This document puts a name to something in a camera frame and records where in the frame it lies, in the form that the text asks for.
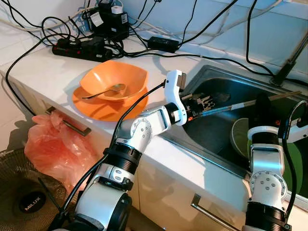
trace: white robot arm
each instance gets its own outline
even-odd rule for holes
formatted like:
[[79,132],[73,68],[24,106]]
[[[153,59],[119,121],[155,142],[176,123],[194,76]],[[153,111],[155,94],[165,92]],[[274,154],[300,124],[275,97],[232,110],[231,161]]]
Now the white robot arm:
[[[165,82],[167,104],[146,110],[136,119],[125,120],[121,124],[115,144],[104,151],[108,157],[88,181],[78,200],[74,222],[60,230],[125,229],[131,207],[131,198],[126,192],[133,186],[139,160],[152,137],[165,132],[172,125],[185,124],[189,117],[198,116],[206,108],[206,98],[185,103],[184,98],[180,98],[179,91],[184,88],[185,78],[186,75],[179,70],[169,72]],[[278,129],[265,127],[249,130],[249,136],[253,140],[250,152],[252,197],[248,202],[243,231],[290,230],[286,229],[288,225],[282,210],[282,200],[287,193],[287,186],[282,178],[283,148],[278,144]],[[308,126],[300,131],[307,135]],[[264,140],[256,139],[260,137],[260,133],[267,133],[267,136],[261,136],[265,137]]]

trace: sink basin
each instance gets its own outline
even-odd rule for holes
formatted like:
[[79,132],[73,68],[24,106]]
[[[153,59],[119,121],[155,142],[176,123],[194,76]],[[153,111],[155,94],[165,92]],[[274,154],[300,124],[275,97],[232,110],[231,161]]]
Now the sink basin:
[[[269,84],[239,76],[228,71],[205,65],[185,88],[186,93],[205,93],[213,95],[226,93],[230,98],[223,103],[216,103],[215,108],[235,103],[255,100],[257,95],[265,92],[268,96],[290,92]],[[272,101],[281,118],[288,115],[293,106],[306,96],[298,95]],[[230,131],[233,123],[243,117],[250,117],[254,106],[201,117],[186,123],[182,127],[173,126],[161,136],[180,147],[210,161],[217,166],[245,178],[249,174],[249,161],[238,154],[230,143]],[[308,138],[295,143],[302,154],[303,166],[308,164]],[[300,195],[308,198],[308,169],[303,168],[303,183]]]

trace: red plastic bag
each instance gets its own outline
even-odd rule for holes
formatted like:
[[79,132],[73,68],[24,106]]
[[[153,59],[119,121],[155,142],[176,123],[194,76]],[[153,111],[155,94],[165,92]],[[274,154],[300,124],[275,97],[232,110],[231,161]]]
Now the red plastic bag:
[[70,193],[99,157],[88,138],[70,129],[64,119],[69,120],[57,111],[34,116],[37,125],[29,130],[25,155],[38,171],[59,180]]

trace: metal handle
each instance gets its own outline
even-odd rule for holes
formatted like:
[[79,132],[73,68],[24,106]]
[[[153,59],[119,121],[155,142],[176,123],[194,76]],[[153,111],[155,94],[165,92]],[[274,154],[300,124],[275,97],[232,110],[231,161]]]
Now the metal handle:
[[[50,107],[50,108],[48,108],[48,109],[46,110],[46,113],[50,115],[51,112],[54,111],[54,110],[55,110],[54,107]],[[82,131],[82,130],[76,128],[74,125],[72,125],[72,124],[70,124],[69,122],[67,122],[66,120],[62,120],[62,122],[63,122],[65,125],[67,125],[69,128],[71,128],[72,130],[74,130],[75,132],[79,133],[79,134],[82,135],[82,136],[86,136],[86,135],[88,135],[88,134],[91,132],[91,129],[90,129],[90,128],[86,128],[86,129],[84,129],[84,130]]]
[[229,224],[229,223],[225,222],[224,220],[222,220],[221,218],[217,217],[215,214],[213,214],[210,211],[206,210],[205,208],[199,206],[200,199],[201,199],[201,196],[199,196],[198,194],[195,194],[193,199],[192,199],[191,206],[194,207],[195,209],[197,209],[199,212],[203,213],[204,215],[208,216],[209,218],[211,218],[213,221],[217,222],[219,225],[223,226],[224,228],[231,230],[231,231],[240,231],[237,228],[235,228],[234,226],[232,226],[231,224]]

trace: white countertop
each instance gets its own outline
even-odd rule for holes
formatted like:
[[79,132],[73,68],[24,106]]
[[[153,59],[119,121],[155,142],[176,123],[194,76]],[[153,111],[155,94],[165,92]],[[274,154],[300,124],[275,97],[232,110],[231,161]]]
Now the white countertop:
[[[125,40],[127,52],[140,51],[143,47],[134,40]],[[121,58],[125,62],[139,66],[150,74],[148,89],[162,82],[168,71],[179,69],[187,74],[186,84],[195,76],[203,65],[209,64],[228,71],[236,72],[250,78],[268,82],[268,77],[257,76],[246,70],[237,68],[227,62],[219,63],[199,58],[176,57],[162,58],[158,56],[143,56],[139,58]],[[11,71],[10,80],[20,82],[32,89],[42,100],[63,111],[75,120],[85,124],[92,130],[109,134],[115,127],[113,122],[97,121],[84,116],[72,103],[72,93],[79,87],[82,77],[98,62],[86,61],[53,55],[50,48],[34,52],[23,58]],[[4,73],[10,64],[0,67]],[[293,85],[284,86],[289,90],[298,90]],[[308,89],[301,89],[308,95]],[[162,89],[149,96],[148,106],[164,100]],[[187,152],[161,137],[154,137],[148,145],[144,160],[169,173],[172,177],[180,179],[196,191],[206,190],[208,193],[228,203],[234,208],[245,211],[248,190],[243,180],[216,165]]]

